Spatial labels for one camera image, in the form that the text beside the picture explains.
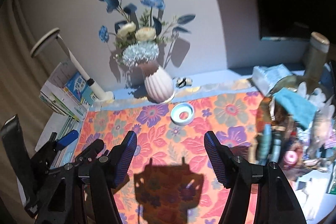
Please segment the small panda figurine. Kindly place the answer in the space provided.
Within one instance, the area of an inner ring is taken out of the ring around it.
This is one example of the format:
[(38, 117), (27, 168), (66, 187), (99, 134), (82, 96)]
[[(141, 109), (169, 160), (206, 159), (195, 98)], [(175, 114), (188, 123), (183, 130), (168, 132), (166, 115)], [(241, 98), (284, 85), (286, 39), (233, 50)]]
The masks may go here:
[(177, 78), (176, 80), (176, 87), (177, 88), (183, 88), (185, 86), (191, 86), (193, 84), (192, 79), (183, 77), (183, 78)]

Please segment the white desk lamp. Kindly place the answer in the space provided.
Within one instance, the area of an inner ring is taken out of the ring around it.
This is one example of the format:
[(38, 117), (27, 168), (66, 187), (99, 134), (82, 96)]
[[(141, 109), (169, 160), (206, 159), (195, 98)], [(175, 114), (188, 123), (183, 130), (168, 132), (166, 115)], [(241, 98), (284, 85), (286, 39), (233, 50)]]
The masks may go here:
[(41, 53), (45, 49), (45, 47), (51, 44), (54, 40), (58, 42), (58, 45), (61, 47), (63, 52), (66, 54), (66, 56), (70, 59), (72, 64), (75, 66), (75, 68), (81, 74), (82, 78), (87, 82), (88, 86), (91, 88), (92, 92), (97, 97), (98, 102), (105, 102), (105, 101), (113, 100), (114, 99), (113, 92), (105, 92), (102, 89), (102, 87), (92, 77), (90, 77), (88, 73), (86, 73), (84, 68), (77, 61), (74, 54), (70, 51), (70, 49), (65, 44), (63, 38), (60, 36), (59, 28), (53, 28), (52, 30), (47, 32), (44, 36), (42, 36), (35, 43), (33, 48), (30, 50), (30, 56), (34, 58), (39, 53)]

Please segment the stack of books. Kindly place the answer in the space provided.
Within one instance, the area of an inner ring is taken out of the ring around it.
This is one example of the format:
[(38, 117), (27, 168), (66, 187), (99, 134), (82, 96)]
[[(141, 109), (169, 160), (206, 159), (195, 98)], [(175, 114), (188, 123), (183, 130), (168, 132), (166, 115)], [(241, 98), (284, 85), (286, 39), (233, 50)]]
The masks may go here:
[(40, 99), (56, 114), (63, 116), (56, 140), (72, 130), (81, 131), (88, 109), (96, 96), (70, 61), (59, 63), (40, 90)]

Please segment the woven bamboo basket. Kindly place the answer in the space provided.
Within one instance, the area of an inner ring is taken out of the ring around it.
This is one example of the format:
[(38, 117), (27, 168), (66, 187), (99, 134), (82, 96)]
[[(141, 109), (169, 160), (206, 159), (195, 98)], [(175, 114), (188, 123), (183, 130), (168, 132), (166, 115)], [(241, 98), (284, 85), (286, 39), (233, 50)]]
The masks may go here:
[(305, 81), (297, 87), (285, 86), (285, 80), (297, 77), (288, 76), (271, 90), (269, 103), (272, 130), (280, 132), (284, 145), (281, 161), (287, 168), (301, 165), (304, 168), (327, 171), (335, 156), (318, 157), (320, 148), (331, 148), (331, 133), (335, 106), (332, 97), (326, 98), (320, 87), (311, 94), (307, 92)]

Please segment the white ribbed vase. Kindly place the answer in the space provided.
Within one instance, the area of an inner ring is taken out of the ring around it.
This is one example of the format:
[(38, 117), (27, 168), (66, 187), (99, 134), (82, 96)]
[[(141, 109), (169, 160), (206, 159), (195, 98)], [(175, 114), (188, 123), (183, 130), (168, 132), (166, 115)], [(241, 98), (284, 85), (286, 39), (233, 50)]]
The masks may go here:
[(156, 103), (171, 101), (175, 96), (175, 87), (170, 75), (156, 60), (139, 65), (148, 97)]

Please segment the white plush toy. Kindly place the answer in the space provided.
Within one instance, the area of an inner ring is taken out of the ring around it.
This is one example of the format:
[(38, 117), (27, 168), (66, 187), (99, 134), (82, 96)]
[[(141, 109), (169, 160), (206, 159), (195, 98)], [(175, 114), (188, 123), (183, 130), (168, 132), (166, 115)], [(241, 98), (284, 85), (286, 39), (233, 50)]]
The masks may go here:
[(332, 104), (334, 96), (331, 96), (329, 99), (327, 99), (321, 88), (315, 88), (314, 91), (309, 95), (307, 93), (306, 82), (299, 84), (296, 93), (316, 106), (322, 114), (327, 115), (329, 118), (333, 116), (335, 112), (335, 106)]

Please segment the blue and cream flower bouquet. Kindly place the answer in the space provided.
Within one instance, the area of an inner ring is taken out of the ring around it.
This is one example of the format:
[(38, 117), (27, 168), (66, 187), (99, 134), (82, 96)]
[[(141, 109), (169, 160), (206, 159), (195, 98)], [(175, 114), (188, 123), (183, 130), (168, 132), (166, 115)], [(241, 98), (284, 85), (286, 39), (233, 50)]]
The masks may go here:
[(190, 31), (185, 25), (196, 18), (195, 14), (185, 14), (173, 17), (171, 22), (163, 21), (164, 0), (140, 0), (145, 7), (141, 16), (137, 16), (137, 6), (133, 3), (123, 6), (122, 0), (98, 1), (106, 4), (108, 14), (117, 12), (122, 16), (122, 20), (114, 23), (113, 31), (102, 25), (98, 37), (104, 44), (113, 41), (118, 50), (113, 59), (128, 68), (156, 60), (159, 46), (175, 43), (180, 33), (188, 34)]

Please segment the blue tissue pack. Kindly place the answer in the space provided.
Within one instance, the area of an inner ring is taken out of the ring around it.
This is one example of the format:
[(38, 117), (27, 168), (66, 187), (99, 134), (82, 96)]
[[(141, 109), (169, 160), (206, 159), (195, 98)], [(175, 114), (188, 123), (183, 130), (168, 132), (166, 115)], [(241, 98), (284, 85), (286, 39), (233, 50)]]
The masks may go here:
[(283, 64), (272, 67), (255, 66), (252, 71), (252, 82), (261, 94), (265, 96), (276, 83), (291, 75), (290, 70)]

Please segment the floral orange table mat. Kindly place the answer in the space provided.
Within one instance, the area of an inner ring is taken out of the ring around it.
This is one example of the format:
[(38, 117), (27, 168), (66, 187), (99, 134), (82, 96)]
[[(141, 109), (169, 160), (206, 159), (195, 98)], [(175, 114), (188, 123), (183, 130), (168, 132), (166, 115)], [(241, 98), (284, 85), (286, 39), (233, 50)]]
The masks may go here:
[(137, 149), (125, 184), (114, 194), (122, 222), (218, 223), (229, 191), (216, 179), (204, 135), (212, 131), (234, 153), (247, 155), (262, 98), (254, 91), (192, 100), (194, 119), (185, 126), (171, 120), (171, 104), (91, 111), (75, 154), (96, 139), (108, 151), (133, 131)]

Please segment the teal knitted cloth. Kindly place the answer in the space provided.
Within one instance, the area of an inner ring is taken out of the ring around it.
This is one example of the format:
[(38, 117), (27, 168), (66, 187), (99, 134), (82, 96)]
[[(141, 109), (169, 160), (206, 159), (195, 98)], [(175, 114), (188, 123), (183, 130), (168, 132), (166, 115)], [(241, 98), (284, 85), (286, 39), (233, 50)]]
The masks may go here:
[(317, 107), (299, 94), (282, 88), (273, 94), (274, 100), (292, 116), (303, 130), (306, 130), (314, 119)]

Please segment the metal thermos bottle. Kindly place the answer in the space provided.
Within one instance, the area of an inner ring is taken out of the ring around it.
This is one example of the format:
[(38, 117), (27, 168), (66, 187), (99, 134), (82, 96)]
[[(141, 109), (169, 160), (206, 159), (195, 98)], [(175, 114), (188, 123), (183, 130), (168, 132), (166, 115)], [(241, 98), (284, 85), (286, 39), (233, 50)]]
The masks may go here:
[(318, 32), (311, 33), (303, 75), (309, 88), (316, 86), (322, 76), (329, 47), (330, 42), (325, 36)]

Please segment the beige curtain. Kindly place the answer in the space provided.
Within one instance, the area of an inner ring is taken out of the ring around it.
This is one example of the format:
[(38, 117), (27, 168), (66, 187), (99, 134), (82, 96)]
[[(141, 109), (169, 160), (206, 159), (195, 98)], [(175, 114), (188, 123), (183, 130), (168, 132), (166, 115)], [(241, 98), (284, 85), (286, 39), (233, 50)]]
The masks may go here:
[(40, 89), (53, 71), (41, 54), (31, 58), (36, 43), (19, 0), (1, 5), (1, 124), (17, 114), (29, 156), (48, 122), (52, 110), (39, 98)]

